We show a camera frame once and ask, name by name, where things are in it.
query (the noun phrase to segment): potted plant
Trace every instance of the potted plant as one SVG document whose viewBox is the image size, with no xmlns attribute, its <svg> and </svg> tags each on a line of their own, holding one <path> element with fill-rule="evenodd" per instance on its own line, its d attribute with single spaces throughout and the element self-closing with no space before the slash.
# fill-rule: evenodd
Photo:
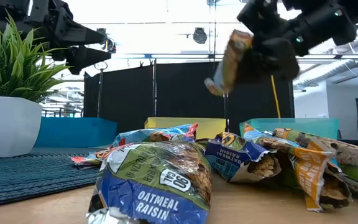
<svg viewBox="0 0 358 224">
<path fill-rule="evenodd" d="M 52 77 L 68 68 L 45 64 L 52 50 L 33 41 L 34 30 L 22 39 L 11 16 L 4 32 L 0 30 L 0 157 L 30 152 L 41 123 L 38 102 L 62 82 Z"/>
</svg>

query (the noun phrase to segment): yellow bin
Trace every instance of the yellow bin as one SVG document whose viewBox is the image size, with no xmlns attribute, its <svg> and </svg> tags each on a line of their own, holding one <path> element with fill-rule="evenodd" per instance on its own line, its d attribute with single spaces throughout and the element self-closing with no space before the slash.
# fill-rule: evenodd
<svg viewBox="0 0 358 224">
<path fill-rule="evenodd" d="M 171 128 L 194 123 L 198 123 L 197 139 L 215 138 L 226 127 L 225 119 L 220 118 L 147 118 L 144 128 Z"/>
</svg>

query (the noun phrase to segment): wall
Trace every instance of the wall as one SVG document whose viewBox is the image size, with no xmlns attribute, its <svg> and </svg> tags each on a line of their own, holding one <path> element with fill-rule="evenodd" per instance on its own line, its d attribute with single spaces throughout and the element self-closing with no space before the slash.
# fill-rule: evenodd
<svg viewBox="0 0 358 224">
<path fill-rule="evenodd" d="M 327 86 L 329 117 L 339 120 L 339 130 L 343 139 L 358 139 L 357 108 L 358 86 Z"/>
<path fill-rule="evenodd" d="M 316 87 L 306 87 L 306 92 L 294 92 L 294 107 L 296 118 L 326 118 L 328 117 L 327 85 L 325 81 Z"/>
</svg>

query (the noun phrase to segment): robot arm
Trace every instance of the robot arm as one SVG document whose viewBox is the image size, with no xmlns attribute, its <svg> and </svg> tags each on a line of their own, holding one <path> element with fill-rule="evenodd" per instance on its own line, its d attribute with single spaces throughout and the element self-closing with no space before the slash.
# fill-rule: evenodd
<svg viewBox="0 0 358 224">
<path fill-rule="evenodd" d="M 299 73 L 295 56 L 308 55 L 311 48 L 330 38 L 336 45 L 356 38 L 358 0 L 282 2 L 287 10 L 302 13 L 287 21 L 277 13 L 277 0 L 250 0 L 238 15 L 254 33 L 251 53 L 242 61 L 247 71 L 238 74 L 239 82 L 257 82 L 270 75 L 292 80 Z"/>
</svg>

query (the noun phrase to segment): green plant leaves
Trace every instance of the green plant leaves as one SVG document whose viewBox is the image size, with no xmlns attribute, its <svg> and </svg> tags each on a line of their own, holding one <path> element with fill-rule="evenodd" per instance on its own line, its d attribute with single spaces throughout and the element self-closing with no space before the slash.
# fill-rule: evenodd
<svg viewBox="0 0 358 224">
<path fill-rule="evenodd" d="M 39 102 L 51 93 L 47 90 L 61 83 L 53 78 L 64 65 L 46 65 L 50 52 L 44 44 L 33 45 L 34 31 L 22 39 L 11 16 L 5 30 L 0 30 L 0 96 L 22 97 Z"/>
</svg>

